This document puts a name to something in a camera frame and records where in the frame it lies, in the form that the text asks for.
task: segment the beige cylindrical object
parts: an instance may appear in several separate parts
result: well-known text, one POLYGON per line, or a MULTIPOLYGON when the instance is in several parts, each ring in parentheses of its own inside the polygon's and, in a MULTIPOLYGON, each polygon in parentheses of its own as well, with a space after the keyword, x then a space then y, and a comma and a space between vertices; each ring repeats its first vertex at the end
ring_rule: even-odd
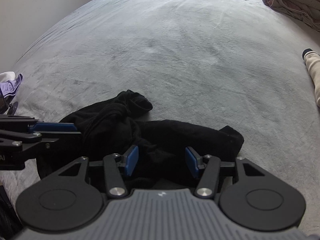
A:
POLYGON ((315 84, 316 103, 320 107, 320 56, 313 50, 306 49, 303 52, 303 59, 315 84))

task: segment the bed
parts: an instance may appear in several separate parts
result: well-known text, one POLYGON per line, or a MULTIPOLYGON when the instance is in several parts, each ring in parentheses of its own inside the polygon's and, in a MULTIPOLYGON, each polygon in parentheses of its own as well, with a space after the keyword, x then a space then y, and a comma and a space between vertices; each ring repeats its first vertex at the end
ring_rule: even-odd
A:
MULTIPOLYGON (((42 35, 12 68, 17 114, 55 122, 123 90, 173 119, 244 136, 240 154, 297 188, 300 229, 320 233, 320 115, 301 54, 320 33, 261 0, 93 0, 42 35)), ((13 205, 35 160, 1 171, 13 205)))

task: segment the metal screw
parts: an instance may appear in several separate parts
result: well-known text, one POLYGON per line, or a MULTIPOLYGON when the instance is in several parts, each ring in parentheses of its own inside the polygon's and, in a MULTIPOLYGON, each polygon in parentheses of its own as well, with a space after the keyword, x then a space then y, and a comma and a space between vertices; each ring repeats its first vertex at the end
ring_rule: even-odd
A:
POLYGON ((14 141, 12 142, 12 145, 14 146, 20 146, 22 143, 20 141, 14 141))
POLYGON ((113 196, 122 196, 125 193, 125 190, 121 187, 113 187, 109 190, 109 193, 113 196))
POLYGON ((202 197, 207 197, 212 194, 212 190, 206 187, 202 187, 197 190, 197 194, 202 197))

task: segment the purple fabric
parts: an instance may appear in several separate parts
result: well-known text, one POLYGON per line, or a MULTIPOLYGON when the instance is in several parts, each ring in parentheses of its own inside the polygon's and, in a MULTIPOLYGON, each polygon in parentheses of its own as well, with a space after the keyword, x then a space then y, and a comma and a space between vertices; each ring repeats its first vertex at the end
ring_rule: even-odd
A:
POLYGON ((4 95, 4 97, 15 96, 17 90, 22 82, 23 76, 21 74, 15 80, 8 80, 5 83, 0 83, 0 89, 4 95))

